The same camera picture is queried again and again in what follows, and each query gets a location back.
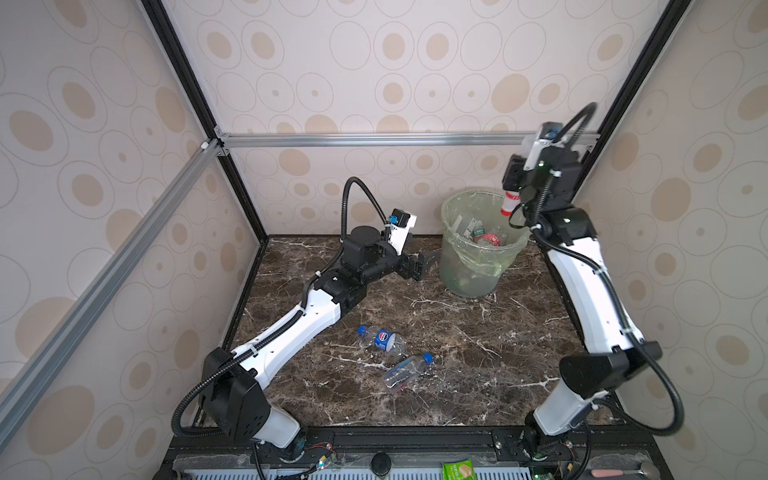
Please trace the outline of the blue cap round-label bottle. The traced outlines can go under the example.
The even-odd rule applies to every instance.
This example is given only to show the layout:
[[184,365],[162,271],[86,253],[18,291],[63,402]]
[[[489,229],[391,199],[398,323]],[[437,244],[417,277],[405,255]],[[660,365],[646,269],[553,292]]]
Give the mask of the blue cap round-label bottle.
[[363,348],[375,347],[379,351],[395,356],[401,356],[406,353],[405,339],[386,328],[361,325],[357,329],[357,334]]

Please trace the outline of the red white label bottle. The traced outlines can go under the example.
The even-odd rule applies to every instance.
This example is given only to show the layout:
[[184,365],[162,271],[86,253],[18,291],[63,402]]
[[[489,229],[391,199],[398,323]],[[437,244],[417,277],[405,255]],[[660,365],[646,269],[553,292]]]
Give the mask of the red white label bottle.
[[473,216],[459,215],[452,227],[458,235],[472,241],[486,233],[483,222]]

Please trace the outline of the crushed blue cap bottle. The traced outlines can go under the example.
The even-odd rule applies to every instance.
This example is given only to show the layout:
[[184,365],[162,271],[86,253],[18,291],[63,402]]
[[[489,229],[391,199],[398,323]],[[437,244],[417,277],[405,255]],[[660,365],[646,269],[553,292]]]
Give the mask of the crushed blue cap bottle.
[[399,390],[407,383],[425,374],[433,364],[430,353],[413,355],[392,367],[383,377],[384,385],[390,390]]

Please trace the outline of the red cap bottle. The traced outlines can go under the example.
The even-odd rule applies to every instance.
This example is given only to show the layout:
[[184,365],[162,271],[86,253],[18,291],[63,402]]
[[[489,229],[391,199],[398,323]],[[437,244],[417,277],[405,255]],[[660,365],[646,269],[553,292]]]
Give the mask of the red cap bottle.
[[504,217],[511,217],[520,205],[520,195],[515,191],[506,191],[505,198],[501,207],[501,214]]

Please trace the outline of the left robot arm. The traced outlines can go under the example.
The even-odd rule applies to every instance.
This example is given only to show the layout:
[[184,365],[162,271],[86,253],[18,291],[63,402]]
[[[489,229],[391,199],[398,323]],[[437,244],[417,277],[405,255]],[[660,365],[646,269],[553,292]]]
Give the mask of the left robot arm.
[[[359,186],[372,204],[381,229],[348,227],[353,186]],[[385,214],[368,186],[350,177],[342,191],[340,246],[335,255],[306,281],[299,303],[282,318],[232,351],[216,348],[208,354],[201,381],[172,415],[173,434],[187,439],[224,435],[235,444],[264,442],[297,457],[305,430],[267,400],[265,389],[295,354],[366,297],[369,284],[390,274],[415,281],[425,276],[436,253],[404,250],[416,223],[416,215],[402,209]]]

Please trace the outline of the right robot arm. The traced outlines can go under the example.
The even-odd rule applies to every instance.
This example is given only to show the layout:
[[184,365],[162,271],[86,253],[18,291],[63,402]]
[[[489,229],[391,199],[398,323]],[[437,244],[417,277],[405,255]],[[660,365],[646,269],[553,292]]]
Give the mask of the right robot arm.
[[[511,156],[502,180],[501,213],[511,228],[531,233],[586,350],[560,360],[558,385],[526,417],[520,444],[534,461],[547,459],[554,445],[584,425],[589,411],[598,407],[656,436],[678,433],[685,420],[682,398],[659,363],[661,346],[645,339],[630,318],[603,260],[593,222],[572,203],[582,171],[573,146],[596,110],[591,102],[565,124],[543,123],[529,153]],[[644,424],[609,398],[645,370],[657,376],[670,398],[673,417],[666,426]]]

